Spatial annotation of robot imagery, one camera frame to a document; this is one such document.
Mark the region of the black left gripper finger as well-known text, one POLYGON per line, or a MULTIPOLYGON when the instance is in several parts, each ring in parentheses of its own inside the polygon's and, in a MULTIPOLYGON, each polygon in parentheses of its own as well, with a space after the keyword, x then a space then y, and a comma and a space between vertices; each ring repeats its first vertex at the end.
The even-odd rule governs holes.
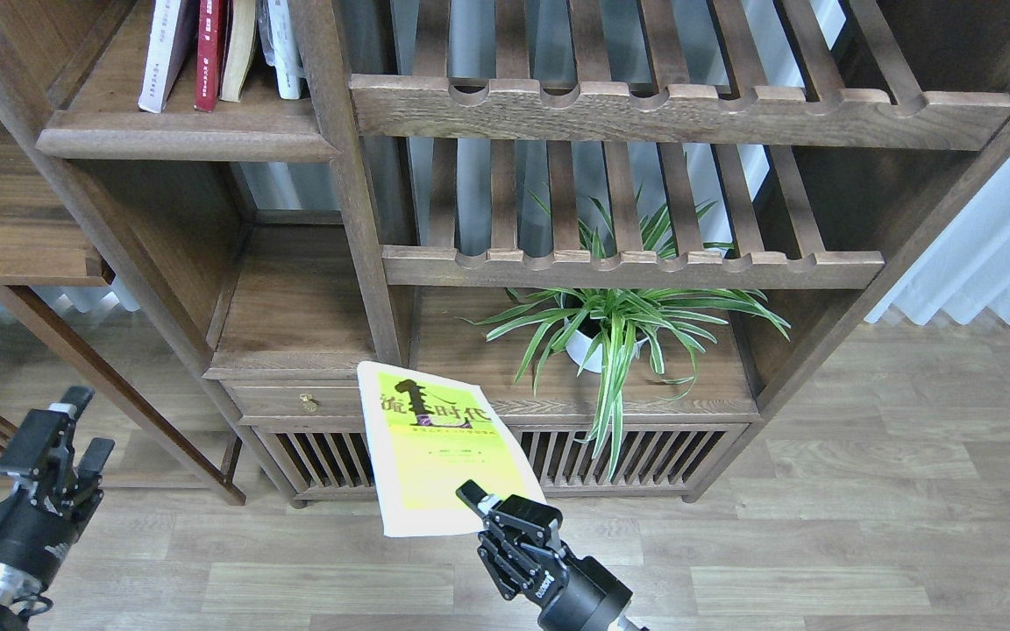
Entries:
POLYGON ((79 463, 72 468, 72 492, 94 492, 102 483, 102 471, 111 452, 116 447, 115 439, 95 436, 81 455, 79 463))
POLYGON ((67 483, 75 426, 93 396, 93 388, 74 385, 49 408, 29 411, 0 457, 0 476, 32 483, 67 483))

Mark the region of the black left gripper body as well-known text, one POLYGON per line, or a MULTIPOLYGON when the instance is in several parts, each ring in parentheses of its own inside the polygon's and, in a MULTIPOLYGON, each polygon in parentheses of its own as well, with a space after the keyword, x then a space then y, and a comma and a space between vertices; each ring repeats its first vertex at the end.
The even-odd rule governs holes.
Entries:
POLYGON ((36 600, 68 558, 95 514, 102 491, 60 515, 36 506, 21 490, 0 502, 0 606, 36 600))

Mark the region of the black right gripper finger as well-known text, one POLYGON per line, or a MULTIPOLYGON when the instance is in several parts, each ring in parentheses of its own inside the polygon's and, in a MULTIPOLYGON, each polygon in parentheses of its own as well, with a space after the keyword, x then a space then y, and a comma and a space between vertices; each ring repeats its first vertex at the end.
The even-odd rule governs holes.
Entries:
POLYGON ((462 483, 456 495, 480 516, 487 532, 493 532, 501 539, 526 542, 545 549, 564 547, 558 535, 564 515, 556 507, 516 494, 502 500, 486 493, 473 480, 462 483))

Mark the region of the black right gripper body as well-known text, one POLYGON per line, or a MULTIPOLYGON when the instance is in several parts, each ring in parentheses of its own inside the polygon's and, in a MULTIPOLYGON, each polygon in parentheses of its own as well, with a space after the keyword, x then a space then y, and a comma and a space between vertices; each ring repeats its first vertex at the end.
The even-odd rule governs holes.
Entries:
POLYGON ((538 607, 541 630, 642 630, 626 614, 633 591, 594 557, 578 559, 525 536, 478 535, 478 555, 501 598, 538 607))

